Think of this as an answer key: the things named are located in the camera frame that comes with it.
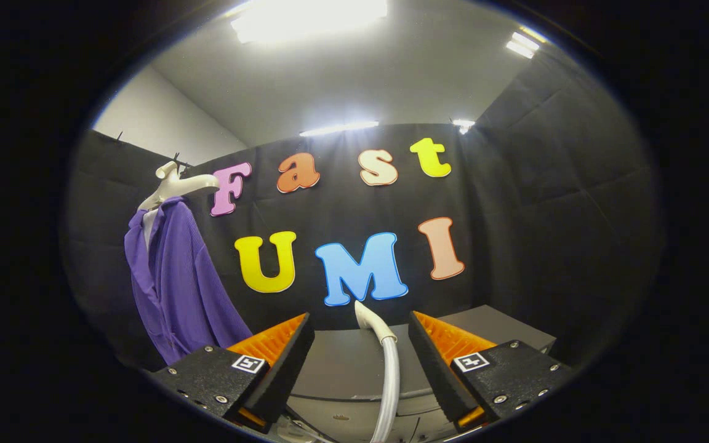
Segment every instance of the ceiling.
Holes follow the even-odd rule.
[[[464,0],[388,0],[366,27],[242,44],[219,18],[153,67],[247,146],[352,121],[475,120],[529,60],[514,20]]]

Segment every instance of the blue letter m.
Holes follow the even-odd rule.
[[[363,249],[363,259],[357,263],[339,243],[323,244],[316,249],[316,256],[324,264],[327,277],[327,306],[342,306],[349,303],[349,295],[343,293],[343,285],[357,300],[366,299],[366,291],[371,277],[374,278],[375,300],[401,297],[409,288],[401,282],[396,266],[393,244],[398,238],[394,233],[372,235]]]

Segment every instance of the fluorescent light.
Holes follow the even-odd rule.
[[[541,36],[541,34],[532,31],[532,29],[527,28],[526,26],[520,27],[519,29],[521,29],[521,31],[524,31],[524,34],[528,34],[528,36],[534,38],[535,40],[541,43],[546,43],[546,37],[543,37]]]
[[[475,122],[471,120],[453,120],[456,126],[474,126]]]
[[[357,123],[337,124],[337,126],[329,126],[321,129],[311,129],[310,131],[301,132],[302,137],[313,137],[314,135],[331,134],[331,132],[349,131],[351,129],[374,128],[379,126],[378,121],[358,121]]]
[[[540,45],[538,43],[535,43],[527,37],[524,37],[522,34],[513,33],[513,39],[516,40],[518,44],[529,50],[538,50],[538,48],[540,48]]]
[[[386,0],[253,0],[245,5],[226,12],[239,14],[231,27],[242,43],[353,29],[388,15]]]
[[[475,122],[472,120],[456,119],[456,120],[453,120],[453,124],[455,124],[456,126],[459,127],[459,132],[461,132],[462,135],[466,134],[470,128],[475,126]]]
[[[532,56],[535,55],[534,52],[531,50],[523,47],[522,45],[518,44],[517,42],[514,42],[513,40],[510,40],[510,42],[505,45],[505,47],[509,50],[514,51],[516,54],[521,54],[525,56],[526,58],[532,58]]]

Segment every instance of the purple shirt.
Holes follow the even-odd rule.
[[[183,202],[158,207],[147,253],[139,210],[124,236],[138,313],[166,364],[206,345],[227,348],[252,334],[228,299],[206,245]]]

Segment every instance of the clothes hanger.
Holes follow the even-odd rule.
[[[171,197],[200,196],[200,194],[211,194],[220,189],[220,182],[212,174],[180,179],[178,155],[179,153],[175,154],[171,162],[155,171],[155,176],[161,179],[160,185],[151,196],[138,205],[139,210],[153,210]]]

